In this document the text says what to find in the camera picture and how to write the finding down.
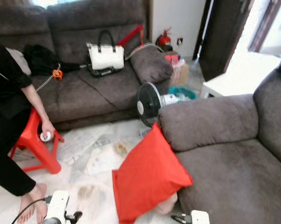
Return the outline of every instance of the gray sofa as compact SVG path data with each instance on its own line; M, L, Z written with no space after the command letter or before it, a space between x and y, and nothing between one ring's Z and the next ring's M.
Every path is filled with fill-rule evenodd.
M169 105L159 116L194 179L178 194L184 212L207 211L211 224L281 224L281 65L253 95Z
M69 63L86 62L85 43L97 44L99 33L107 29L115 42L139 24L147 22L146 0L86 0L48 7L0 6L0 43L23 51L39 44ZM125 54L139 46L136 36L125 46ZM141 83L151 81L167 91L172 66L154 47L135 54L116 74L94 78L87 69L65 74L39 91L45 109L59 130L137 116L135 96ZM40 86L44 77L33 76Z

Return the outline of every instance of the cardboard box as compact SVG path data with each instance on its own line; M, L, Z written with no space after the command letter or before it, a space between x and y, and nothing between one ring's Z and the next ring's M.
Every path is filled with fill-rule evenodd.
M187 86L188 85L188 78L189 78L189 65L183 64L180 67L174 68L174 72L171 77L171 86Z

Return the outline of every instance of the bare foot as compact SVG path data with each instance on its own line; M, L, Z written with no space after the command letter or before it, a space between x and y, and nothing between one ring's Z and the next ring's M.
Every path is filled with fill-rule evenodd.
M19 212L21 212L25 207L27 207L30 203L32 203L33 200L32 198L26 194L24 196L21 196L21 205L20 205L20 210ZM29 218L34 214L35 211L35 206L31 205L29 206L23 213L22 215L18 218L17 223L18 224L23 224L26 221L29 220Z
M38 183L28 194L31 196L33 201L35 201L45 197L46 189L47 187L45 184ZM44 201L39 201L35 203L35 208L37 211L37 223L41 223L47 214L47 205Z

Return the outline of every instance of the hand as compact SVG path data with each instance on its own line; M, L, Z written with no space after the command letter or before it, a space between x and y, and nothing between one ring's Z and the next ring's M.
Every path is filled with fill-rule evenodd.
M50 140L52 140L52 138L54 136L54 130L55 130L55 128L53 127L53 125L49 119L42 122L42 132L43 132L44 138L47 138L47 132L50 132L50 135L51 135Z

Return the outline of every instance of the red pillow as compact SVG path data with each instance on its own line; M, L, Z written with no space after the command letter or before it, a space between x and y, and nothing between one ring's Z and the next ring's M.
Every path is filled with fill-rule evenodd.
M119 170L112 172L112 179L120 224L133 224L138 216L193 183L157 123Z

